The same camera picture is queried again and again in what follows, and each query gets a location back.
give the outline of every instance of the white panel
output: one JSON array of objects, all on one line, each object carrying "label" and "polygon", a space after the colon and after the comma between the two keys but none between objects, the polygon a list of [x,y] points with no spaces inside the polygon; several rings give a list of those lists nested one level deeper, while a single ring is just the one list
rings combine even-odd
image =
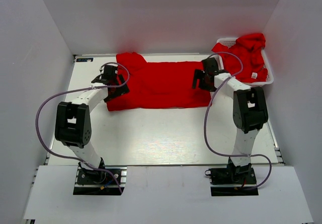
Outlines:
[{"label": "white panel", "polygon": [[[145,59],[150,62],[194,61],[206,57],[207,55],[147,55]],[[69,89],[88,87],[99,73],[100,66],[111,61],[115,61],[114,56],[96,57],[93,62],[75,63]],[[66,100],[72,100],[79,94],[70,94]],[[214,155],[206,147],[203,137],[205,111],[206,108],[202,107],[108,112],[106,104],[101,102],[91,112],[91,142],[107,165],[227,164],[227,158]],[[215,150],[230,154],[235,137],[232,99],[219,93],[209,113],[209,142]],[[53,150],[73,155],[72,151],[58,141],[54,142]],[[272,162],[277,162],[273,138],[266,124],[257,136],[253,153],[266,154]],[[253,158],[252,162],[267,163],[264,158]],[[51,156],[49,164],[66,165],[77,162]]]},{"label": "white panel", "polygon": [[[73,59],[43,0],[0,0],[0,15],[0,222],[20,223],[36,168],[46,158],[36,111],[66,89]],[[57,103],[40,119],[48,143]]]},{"label": "white panel", "polygon": [[278,0],[44,0],[74,54],[207,52],[261,32]]},{"label": "white panel", "polygon": [[275,79],[266,88],[271,122],[314,223],[322,223],[321,8],[322,0],[280,0],[264,30]]},{"label": "white panel", "polygon": [[[41,166],[25,218],[39,223],[311,222],[293,167],[274,167],[258,196],[211,197],[204,167],[129,167],[121,196],[73,196],[76,166]],[[267,167],[255,167],[258,181]]]}]

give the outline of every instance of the red cloth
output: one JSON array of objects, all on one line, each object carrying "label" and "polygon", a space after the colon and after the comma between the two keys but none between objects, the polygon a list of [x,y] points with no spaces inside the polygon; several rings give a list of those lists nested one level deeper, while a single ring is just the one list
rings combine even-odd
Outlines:
[{"label": "red cloth", "polygon": [[[246,83],[265,82],[267,77],[267,69],[263,68],[264,60],[261,54],[262,48],[265,47],[265,37],[263,34],[249,34],[239,37],[236,44],[231,48],[217,43],[213,48],[213,52],[229,52],[238,56],[243,62],[243,71],[236,76],[238,80]],[[239,61],[232,55],[220,54],[223,61],[223,67],[230,73],[234,74],[240,70]],[[256,73],[257,77],[252,78],[252,74]]]},{"label": "red cloth", "polygon": [[[210,102],[208,91],[192,89],[195,69],[203,69],[201,62],[148,63],[137,53],[117,54],[116,60],[130,72],[130,92],[107,102],[109,111],[205,107]],[[118,73],[127,79],[122,67],[118,67]]]}]

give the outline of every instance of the folded red fabric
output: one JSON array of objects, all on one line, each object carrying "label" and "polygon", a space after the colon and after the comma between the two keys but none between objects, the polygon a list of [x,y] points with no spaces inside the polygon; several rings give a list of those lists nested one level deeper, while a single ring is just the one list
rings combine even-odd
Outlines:
[{"label": "folded red fabric", "polygon": [[[229,52],[238,56],[243,62],[243,71],[236,76],[238,80],[245,83],[265,82],[267,77],[267,69],[263,68],[264,60],[261,54],[262,48],[265,47],[265,37],[263,34],[249,34],[239,37],[236,44],[231,48],[217,43],[213,48],[213,52]],[[220,54],[224,68],[234,74],[240,70],[239,61],[231,55]]]},{"label": "folded red fabric", "polygon": [[[130,92],[107,102],[109,111],[134,108],[191,108],[209,104],[210,93],[192,89],[195,69],[203,69],[198,61],[146,62],[137,53],[117,54],[116,60],[130,72]],[[118,73],[127,78],[126,71]]]}]

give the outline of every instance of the black sticker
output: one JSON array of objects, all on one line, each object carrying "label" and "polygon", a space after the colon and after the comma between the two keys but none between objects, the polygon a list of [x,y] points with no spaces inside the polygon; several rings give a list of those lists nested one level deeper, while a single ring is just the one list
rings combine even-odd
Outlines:
[{"label": "black sticker", "polygon": [[92,62],[94,58],[77,58],[76,62]]}]

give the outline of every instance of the red garment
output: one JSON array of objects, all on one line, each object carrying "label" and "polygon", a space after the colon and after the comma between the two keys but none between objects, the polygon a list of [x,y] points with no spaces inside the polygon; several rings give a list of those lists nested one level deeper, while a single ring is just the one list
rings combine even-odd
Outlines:
[{"label": "red garment", "polygon": [[[224,51],[238,56],[243,62],[244,69],[236,78],[241,82],[253,83],[266,81],[268,72],[266,68],[263,68],[264,60],[261,54],[261,50],[264,47],[265,37],[263,34],[249,34],[239,37],[236,40],[236,44],[231,48],[217,43],[212,48],[212,51]],[[223,67],[230,74],[234,74],[240,70],[240,63],[234,56],[228,54],[220,54],[220,56],[222,57]]]},{"label": "red garment", "polygon": [[[195,69],[203,69],[201,62],[148,63],[137,53],[117,54],[116,60],[130,72],[130,92],[107,102],[109,111],[205,107],[210,102],[208,91],[192,89]],[[122,67],[118,67],[118,73],[127,79]]]}]

